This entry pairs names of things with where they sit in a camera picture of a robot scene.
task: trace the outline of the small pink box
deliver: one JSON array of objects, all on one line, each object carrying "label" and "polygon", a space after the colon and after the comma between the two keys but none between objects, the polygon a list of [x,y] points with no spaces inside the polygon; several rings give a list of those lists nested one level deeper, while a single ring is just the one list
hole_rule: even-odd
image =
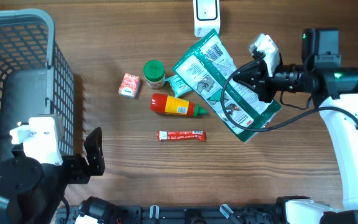
[{"label": "small pink box", "polygon": [[124,79],[122,80],[121,86],[119,87],[118,93],[122,96],[127,96],[129,98],[135,98],[137,91],[140,86],[140,78],[125,73]]}]

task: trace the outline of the barcode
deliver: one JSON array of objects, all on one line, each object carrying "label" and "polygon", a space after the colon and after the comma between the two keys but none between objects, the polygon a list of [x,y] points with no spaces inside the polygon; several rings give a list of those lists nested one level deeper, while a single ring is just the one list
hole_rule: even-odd
[{"label": "barcode", "polygon": [[223,52],[221,51],[221,49],[218,47],[217,44],[214,44],[210,49],[208,49],[205,52],[205,56],[207,56],[212,61],[218,59],[218,57],[221,56],[222,54]]},{"label": "barcode", "polygon": [[183,106],[178,106],[178,111],[177,113],[183,113],[183,114],[187,114],[187,108],[183,107]]}]

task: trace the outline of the green jar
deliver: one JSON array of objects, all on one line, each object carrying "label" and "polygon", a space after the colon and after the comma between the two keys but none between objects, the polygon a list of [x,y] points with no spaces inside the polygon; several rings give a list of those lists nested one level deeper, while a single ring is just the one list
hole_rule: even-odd
[{"label": "green jar", "polygon": [[146,84],[153,89],[161,88],[165,83],[164,65],[158,60],[151,60],[144,65]]}]

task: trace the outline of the red candy bar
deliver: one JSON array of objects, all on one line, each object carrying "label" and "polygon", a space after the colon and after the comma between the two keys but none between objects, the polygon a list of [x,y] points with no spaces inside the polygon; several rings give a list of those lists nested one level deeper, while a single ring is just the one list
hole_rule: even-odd
[{"label": "red candy bar", "polygon": [[176,141],[198,139],[205,141],[205,131],[157,131],[157,140]]}]

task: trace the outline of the brown surface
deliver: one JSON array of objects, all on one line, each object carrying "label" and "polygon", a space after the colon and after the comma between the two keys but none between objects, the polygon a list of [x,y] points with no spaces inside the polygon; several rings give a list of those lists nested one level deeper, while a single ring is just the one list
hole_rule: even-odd
[{"label": "brown surface", "polygon": [[[161,60],[170,68],[197,39],[191,2],[61,4],[39,7],[55,20],[57,42],[76,74],[76,146],[102,127],[105,175],[71,185],[66,196],[79,204],[90,195],[113,203],[220,205],[273,202],[308,195],[341,206],[342,187],[326,127],[314,114],[295,124],[240,142],[195,93],[184,99],[207,108],[201,119],[160,116],[149,109],[152,93],[173,94],[143,83],[139,98],[117,94],[125,72]],[[358,66],[358,2],[224,1],[221,37],[237,65],[251,60],[247,45],[259,33],[272,36],[285,63],[300,63],[302,30],[338,27],[344,66]],[[304,105],[307,95],[286,94]],[[272,124],[300,113],[282,109]],[[159,130],[203,129],[206,142],[158,142]]]}]

